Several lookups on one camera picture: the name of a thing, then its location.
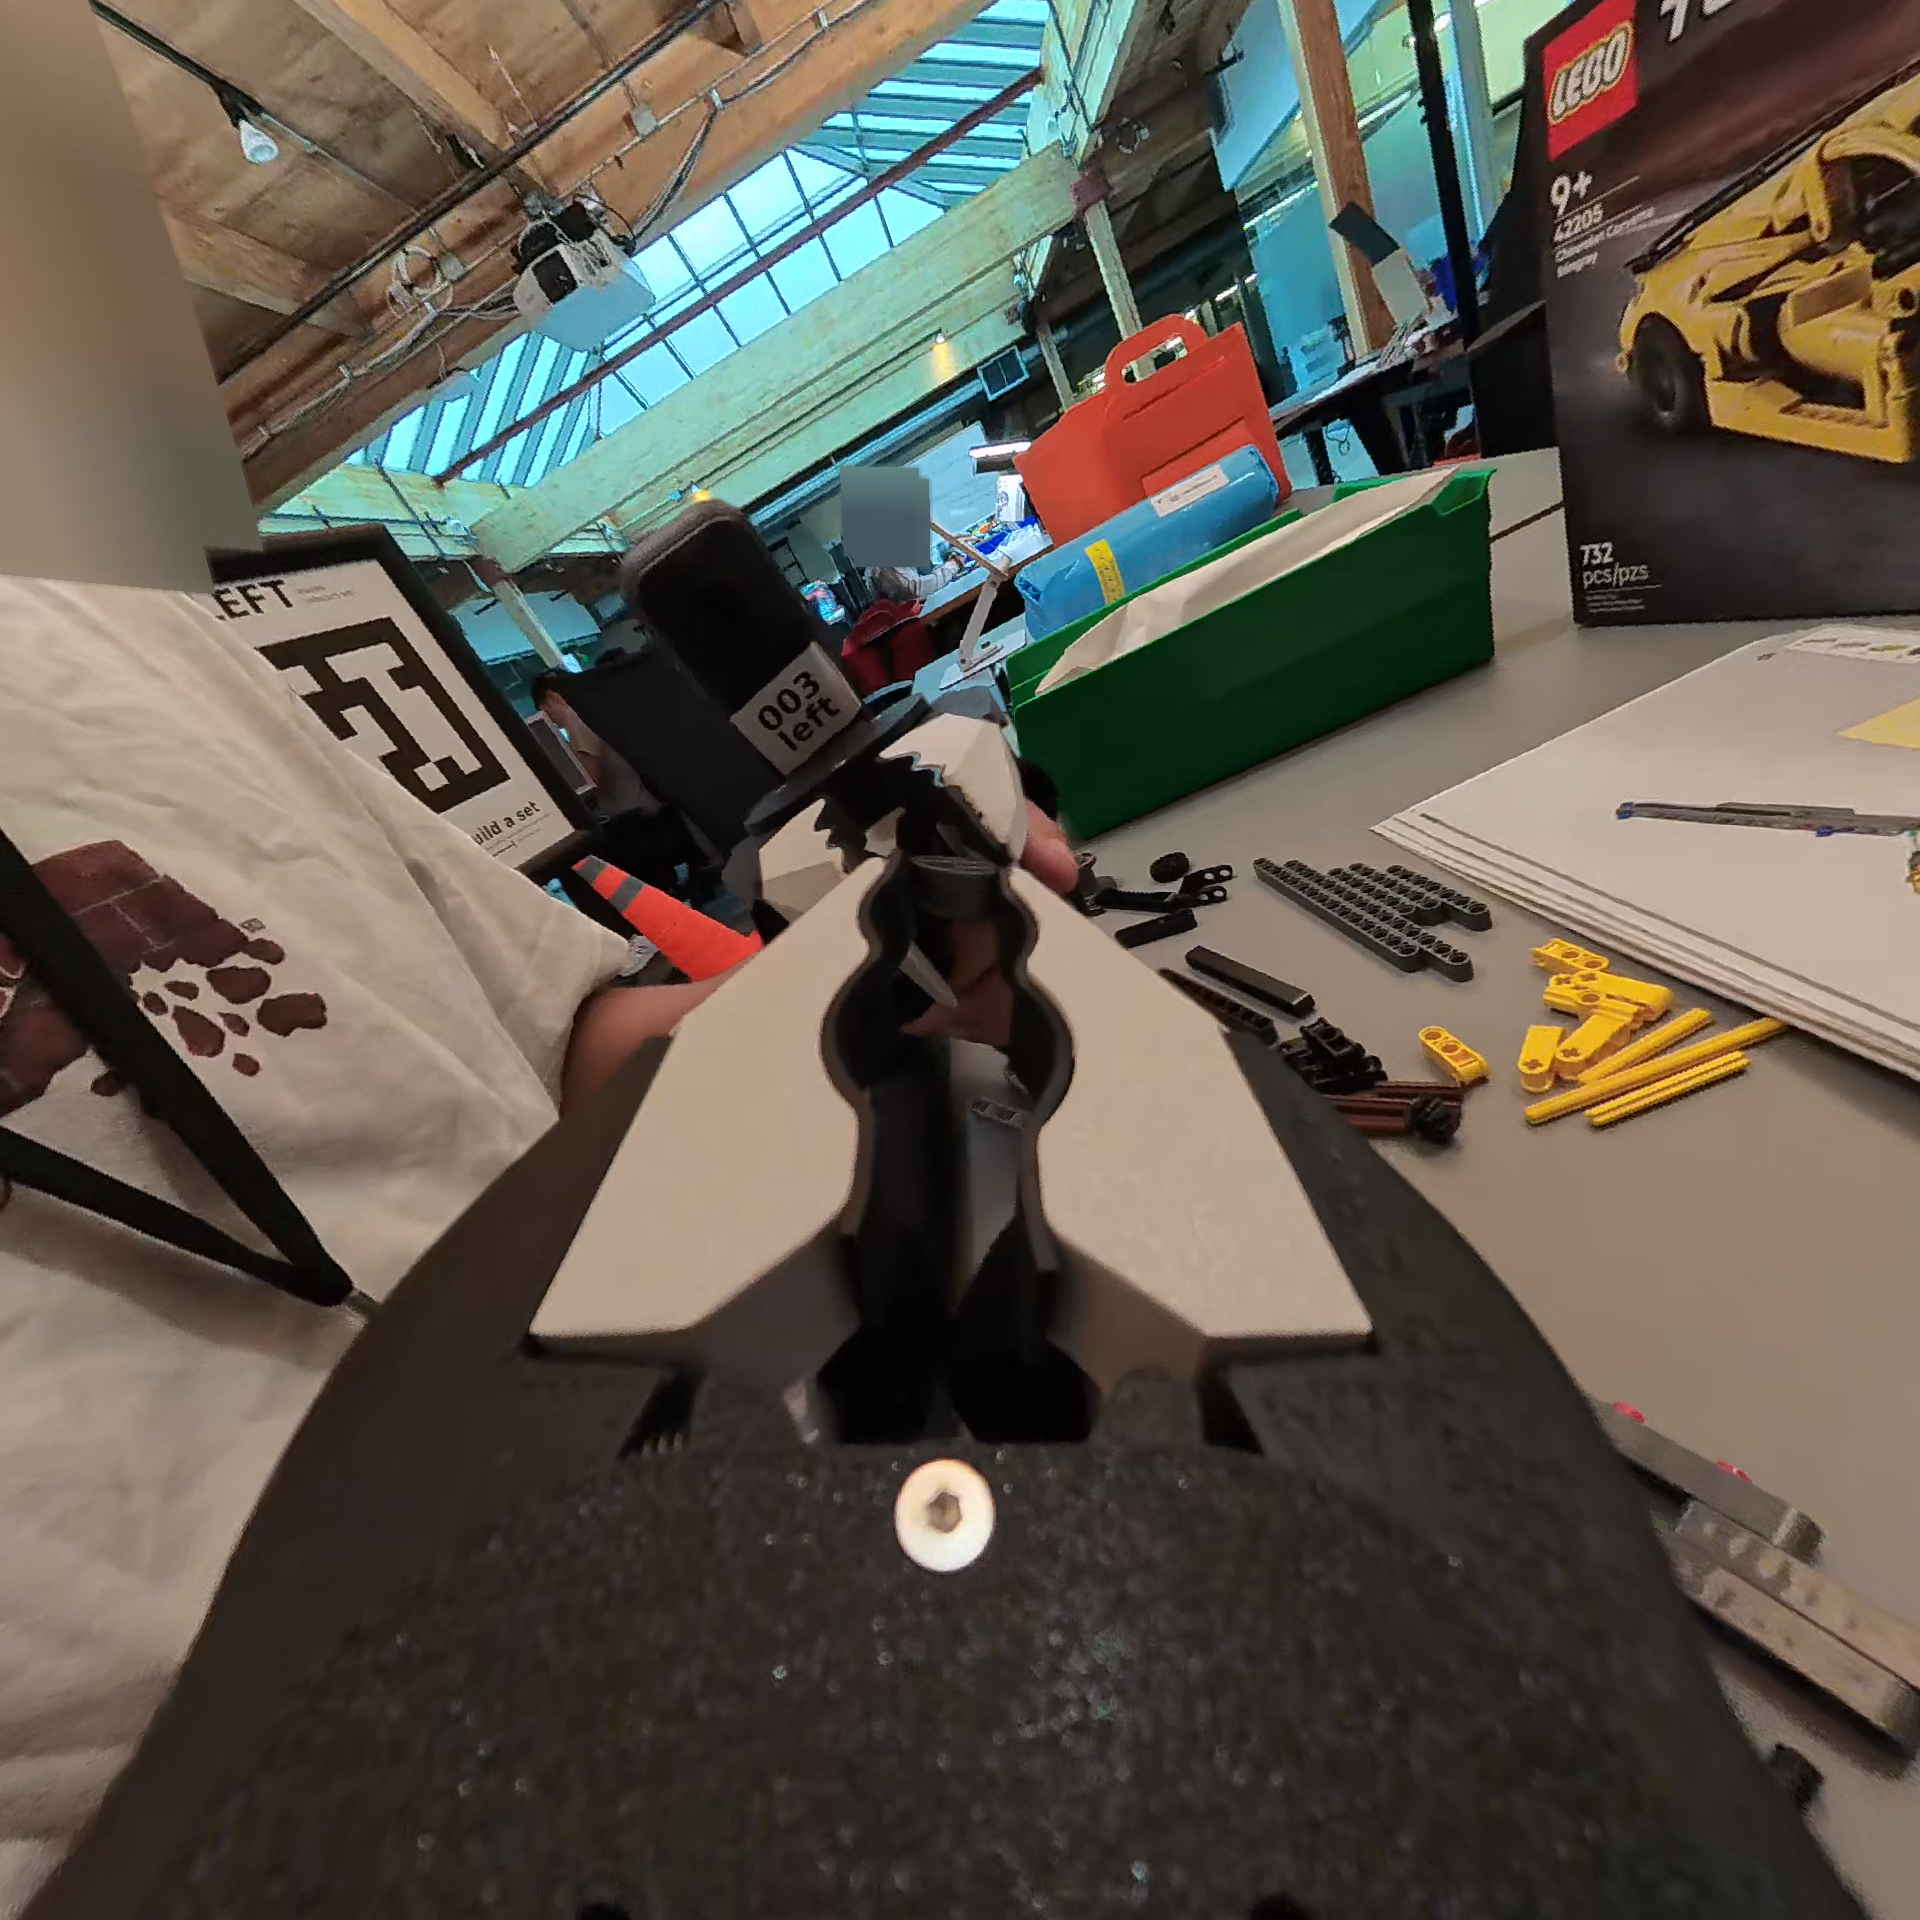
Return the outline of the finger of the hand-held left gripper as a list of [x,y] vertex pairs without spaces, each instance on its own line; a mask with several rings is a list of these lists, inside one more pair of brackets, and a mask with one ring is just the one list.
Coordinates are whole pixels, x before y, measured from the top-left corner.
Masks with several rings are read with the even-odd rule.
[[839,806],[805,806],[757,847],[757,914],[778,922],[802,918],[863,861],[863,829]]
[[896,743],[908,805],[931,794],[931,817],[959,844],[1002,865],[1018,865],[1029,836],[1019,762],[995,719],[932,713]]

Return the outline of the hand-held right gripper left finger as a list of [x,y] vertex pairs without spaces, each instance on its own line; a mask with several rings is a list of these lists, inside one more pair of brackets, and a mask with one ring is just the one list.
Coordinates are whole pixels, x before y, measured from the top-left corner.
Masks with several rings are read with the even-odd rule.
[[866,858],[683,1016],[531,1324],[556,1359],[808,1393],[863,1324],[900,1106],[900,856]]

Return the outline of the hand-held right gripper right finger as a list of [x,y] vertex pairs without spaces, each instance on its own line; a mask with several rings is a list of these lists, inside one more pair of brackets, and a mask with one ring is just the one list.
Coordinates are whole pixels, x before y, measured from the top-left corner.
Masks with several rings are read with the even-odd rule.
[[1129,1376],[1356,1353],[1360,1297],[1228,1032],[1018,869],[992,897],[1027,1094],[992,1244],[992,1431],[1088,1432]]

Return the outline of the grey and black lego beam assembly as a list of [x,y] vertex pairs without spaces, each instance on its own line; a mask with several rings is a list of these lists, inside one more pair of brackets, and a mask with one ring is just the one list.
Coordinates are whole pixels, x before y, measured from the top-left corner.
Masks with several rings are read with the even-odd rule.
[[1591,1412],[1656,1494],[1653,1527],[1683,1596],[1732,1642],[1857,1720],[1901,1757],[1919,1745],[1919,1626],[1820,1562],[1825,1529],[1648,1424],[1623,1400]]

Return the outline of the person's left forearm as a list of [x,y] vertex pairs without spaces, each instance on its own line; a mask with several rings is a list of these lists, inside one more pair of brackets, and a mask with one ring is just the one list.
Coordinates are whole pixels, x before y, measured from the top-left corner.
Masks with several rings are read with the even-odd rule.
[[579,1110],[651,1039],[667,1039],[722,975],[691,982],[615,982],[583,1001],[560,1071],[560,1116]]

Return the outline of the black lego beam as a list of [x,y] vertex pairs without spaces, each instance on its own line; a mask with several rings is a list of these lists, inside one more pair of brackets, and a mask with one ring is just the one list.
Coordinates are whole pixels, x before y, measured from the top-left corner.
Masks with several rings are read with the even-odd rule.
[[1274,1016],[1259,1012],[1255,1006],[1245,1004],[1244,998],[1232,996],[1219,988],[1209,988],[1195,975],[1180,973],[1170,967],[1161,967],[1159,975],[1185,998],[1207,1012],[1221,1028],[1231,1032],[1241,1032],[1265,1048],[1276,1048],[1281,1044],[1281,1028]]
[[1187,950],[1185,962],[1189,972],[1200,973],[1205,980],[1237,991],[1249,1001],[1257,1001],[1287,1018],[1303,1022],[1317,1012],[1315,996],[1306,988],[1241,962],[1231,953],[1209,946],[1193,946]]

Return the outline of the pile of black lego connectors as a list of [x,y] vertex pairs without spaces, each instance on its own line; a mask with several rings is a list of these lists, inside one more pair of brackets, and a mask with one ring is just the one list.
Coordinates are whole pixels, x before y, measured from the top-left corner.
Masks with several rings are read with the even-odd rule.
[[1364,1096],[1385,1081],[1378,1056],[1323,1016],[1303,1022],[1276,1050],[1307,1087],[1327,1096]]

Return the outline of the row of dark grey lego beams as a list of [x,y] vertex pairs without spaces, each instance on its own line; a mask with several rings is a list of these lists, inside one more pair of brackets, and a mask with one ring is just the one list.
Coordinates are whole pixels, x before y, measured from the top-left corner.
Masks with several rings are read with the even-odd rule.
[[1255,877],[1333,933],[1402,973],[1433,973],[1451,982],[1476,978],[1473,956],[1449,933],[1492,925],[1488,903],[1394,863],[1385,871],[1352,861],[1320,871],[1299,856],[1257,856]]

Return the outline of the lego box with yellow car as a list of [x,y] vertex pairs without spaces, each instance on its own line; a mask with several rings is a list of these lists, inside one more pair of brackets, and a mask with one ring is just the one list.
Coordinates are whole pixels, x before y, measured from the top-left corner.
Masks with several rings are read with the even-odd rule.
[[1575,622],[1914,617],[1919,5],[1570,5],[1515,185]]

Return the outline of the person's left hand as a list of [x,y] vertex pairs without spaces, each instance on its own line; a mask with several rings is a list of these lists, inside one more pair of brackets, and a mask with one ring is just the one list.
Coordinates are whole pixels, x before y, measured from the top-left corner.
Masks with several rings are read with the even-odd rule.
[[[1055,896],[1069,897],[1080,869],[1066,829],[1033,799],[1025,805],[1025,813],[1021,871]],[[1015,988],[1003,972],[997,925],[991,918],[949,920],[935,962],[951,1001],[935,998],[927,1012],[904,1022],[904,1032],[1002,1048],[1012,1032]]]

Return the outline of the black office chair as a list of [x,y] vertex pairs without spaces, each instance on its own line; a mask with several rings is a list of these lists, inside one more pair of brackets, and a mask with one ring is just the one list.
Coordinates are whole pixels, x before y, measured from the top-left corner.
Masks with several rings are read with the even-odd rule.
[[720,897],[770,778],[691,672],[648,640],[581,673],[546,670],[533,692],[592,777],[612,861],[693,904]]

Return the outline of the red chair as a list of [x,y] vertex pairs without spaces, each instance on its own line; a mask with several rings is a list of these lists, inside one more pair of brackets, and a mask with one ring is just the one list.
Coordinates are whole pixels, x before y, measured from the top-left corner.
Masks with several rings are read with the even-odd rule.
[[839,664],[860,700],[911,682],[949,652],[927,622],[922,600],[873,600],[844,640]]

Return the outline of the white paper in bin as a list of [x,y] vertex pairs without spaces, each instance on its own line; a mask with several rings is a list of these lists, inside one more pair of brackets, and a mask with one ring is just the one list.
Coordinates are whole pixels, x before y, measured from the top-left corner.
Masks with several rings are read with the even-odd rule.
[[1104,664],[1140,652],[1199,617],[1219,613],[1276,581],[1323,560],[1375,529],[1400,521],[1448,492],[1456,470],[1412,473],[1328,502],[1311,514],[1287,519],[1274,533],[1255,534],[1245,544],[1223,549],[1217,557],[1167,578],[1109,613],[1072,640],[1043,673],[1033,697],[1080,681]]

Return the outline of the green plastic bin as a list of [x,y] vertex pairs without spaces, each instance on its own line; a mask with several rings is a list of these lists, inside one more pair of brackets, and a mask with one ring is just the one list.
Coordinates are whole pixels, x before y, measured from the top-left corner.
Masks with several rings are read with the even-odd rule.
[[1067,824],[1129,824],[1488,664],[1492,470],[1431,470],[1456,473],[1431,505],[1040,697],[1101,614],[1032,640],[1008,666],[1011,713]]

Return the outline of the orange bag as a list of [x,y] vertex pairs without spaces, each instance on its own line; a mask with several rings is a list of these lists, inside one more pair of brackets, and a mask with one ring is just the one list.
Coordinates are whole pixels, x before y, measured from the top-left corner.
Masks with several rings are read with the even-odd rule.
[[1055,546],[1131,510],[1237,447],[1253,447],[1289,498],[1255,349],[1244,325],[1207,333],[1185,318],[1125,338],[1101,390],[1075,402],[1015,457]]

